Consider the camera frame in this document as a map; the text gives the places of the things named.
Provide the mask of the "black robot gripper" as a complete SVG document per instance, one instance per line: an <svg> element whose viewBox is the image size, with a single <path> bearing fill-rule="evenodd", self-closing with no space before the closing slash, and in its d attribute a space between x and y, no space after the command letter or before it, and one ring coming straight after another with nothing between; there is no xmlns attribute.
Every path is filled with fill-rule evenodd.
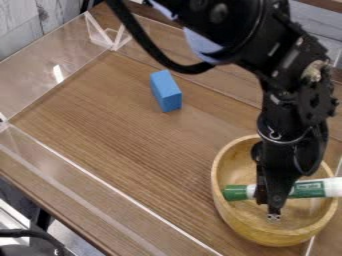
<svg viewBox="0 0 342 256"><path fill-rule="evenodd" d="M257 119L262 142L254 146L257 161L257 204L267 206L267 219L281 220L295 181L313 175L322 162L329 140L327 122L305 123L298 107L263 98Z"/></svg>

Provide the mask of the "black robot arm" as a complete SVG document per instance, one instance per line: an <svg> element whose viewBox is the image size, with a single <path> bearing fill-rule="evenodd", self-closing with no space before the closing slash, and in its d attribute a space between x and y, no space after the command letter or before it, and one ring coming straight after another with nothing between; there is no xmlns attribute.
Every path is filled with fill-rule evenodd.
<svg viewBox="0 0 342 256"><path fill-rule="evenodd" d="M293 21L289 0L147 1L182 25L206 62L235 64L259 80L254 196L278 220L295 182L317 172L327 147L338 106L327 49Z"/></svg>

